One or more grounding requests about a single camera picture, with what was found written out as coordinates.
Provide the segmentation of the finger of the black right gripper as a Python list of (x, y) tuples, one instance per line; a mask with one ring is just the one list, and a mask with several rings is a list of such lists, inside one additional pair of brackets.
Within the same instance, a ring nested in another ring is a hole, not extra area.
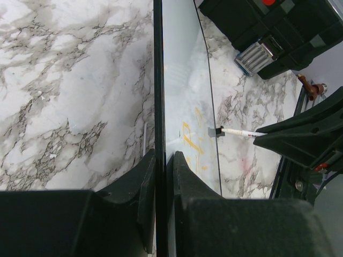
[(282, 122), (262, 127), (257, 139), (342, 138), (342, 87), (324, 101)]
[(314, 169), (326, 162), (337, 147), (338, 135), (270, 133), (257, 137), (253, 144), (271, 150), (305, 167)]

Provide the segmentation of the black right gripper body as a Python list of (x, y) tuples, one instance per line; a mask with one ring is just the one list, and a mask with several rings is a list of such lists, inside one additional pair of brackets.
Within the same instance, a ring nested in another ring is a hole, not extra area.
[(270, 194), (271, 199), (291, 198), (314, 203), (324, 186), (342, 173), (342, 138), (329, 159), (314, 169), (282, 156)]

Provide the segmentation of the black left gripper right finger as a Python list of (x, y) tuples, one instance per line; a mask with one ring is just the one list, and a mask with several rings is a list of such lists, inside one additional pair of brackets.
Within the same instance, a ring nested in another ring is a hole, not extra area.
[(226, 199), (173, 157), (177, 256), (334, 256), (312, 205), (288, 199)]

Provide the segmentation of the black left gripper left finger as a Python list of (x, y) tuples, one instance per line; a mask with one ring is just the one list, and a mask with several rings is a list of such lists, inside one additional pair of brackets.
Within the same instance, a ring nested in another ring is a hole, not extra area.
[(1, 256), (148, 256), (155, 151), (105, 188), (1, 192)]

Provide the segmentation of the white whiteboard marker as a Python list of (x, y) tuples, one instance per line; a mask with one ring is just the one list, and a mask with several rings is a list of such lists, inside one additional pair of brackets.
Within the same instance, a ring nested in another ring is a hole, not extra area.
[(246, 138), (257, 138), (257, 137), (262, 137), (262, 136), (266, 135), (266, 133), (246, 131), (246, 130), (236, 130), (236, 129), (232, 129), (232, 128), (230, 128), (230, 129), (229, 128), (222, 128), (221, 132), (233, 134), (233, 135), (238, 135), (238, 136), (246, 137)]

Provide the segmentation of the white whiteboard with black frame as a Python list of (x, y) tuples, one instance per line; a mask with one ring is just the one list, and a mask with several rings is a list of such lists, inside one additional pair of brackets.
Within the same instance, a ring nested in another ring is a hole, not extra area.
[(172, 158), (221, 193), (210, 62), (194, 1), (154, 1), (156, 254), (175, 256)]

